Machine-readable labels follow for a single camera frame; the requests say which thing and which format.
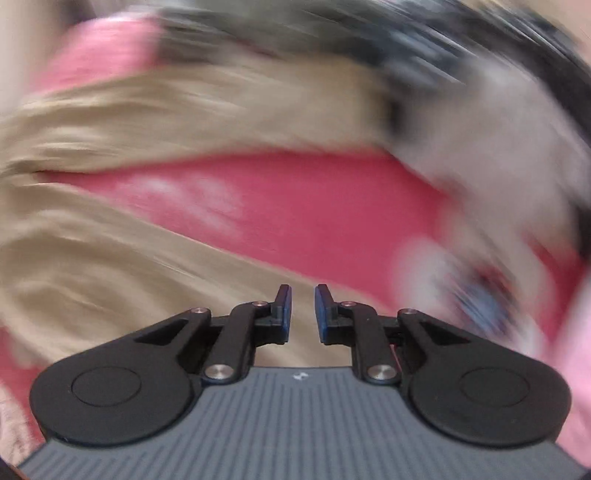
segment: blurred cloth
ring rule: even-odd
[[[0,180],[0,316],[53,362],[194,306],[294,289],[288,346],[263,365],[342,365],[321,348],[312,281],[176,235],[36,171],[99,171],[187,154],[340,150],[379,140],[372,79],[346,60],[154,70],[31,99],[5,126]],[[336,289],[337,298],[356,298]]]
[[[159,34],[157,23],[147,15],[119,15],[77,25],[62,37],[61,48],[34,89],[63,90],[148,70],[156,64]]]
[[[486,0],[502,5],[527,5],[544,17],[565,26],[579,47],[579,53],[591,61],[591,3],[586,0]],[[471,5],[482,0],[465,0]]]
[[[64,26],[58,2],[0,0],[0,8],[0,115],[6,116],[54,53]]]
[[[435,186],[458,192],[463,225],[448,247],[471,264],[500,263],[518,307],[535,314],[546,293],[531,242],[576,245],[573,201],[591,205],[591,155],[543,84],[511,61],[481,54],[466,87],[405,103],[391,152]]]
[[[591,275],[587,272],[572,302],[565,328],[547,363],[569,383],[573,405],[559,444],[579,462],[591,466]]]

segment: beige fabric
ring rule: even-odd
[[[31,99],[9,127],[11,171],[96,171],[182,155],[378,141],[369,70],[338,57],[168,67]]]
[[[46,361],[193,306],[227,314],[294,289],[290,343],[265,365],[342,365],[319,344],[316,282],[147,224],[36,170],[94,171],[184,154],[371,142],[363,69],[326,59],[153,72],[33,100],[8,125],[0,181],[0,316]],[[337,290],[337,299],[360,299]]]

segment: round black disc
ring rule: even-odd
[[[177,420],[193,399],[187,374],[153,345],[80,353],[45,370],[31,389],[31,409],[51,437],[85,446],[146,438]]]
[[[481,343],[443,350],[410,383],[410,399],[428,423],[489,447],[557,436],[570,409],[570,391],[552,368]]]

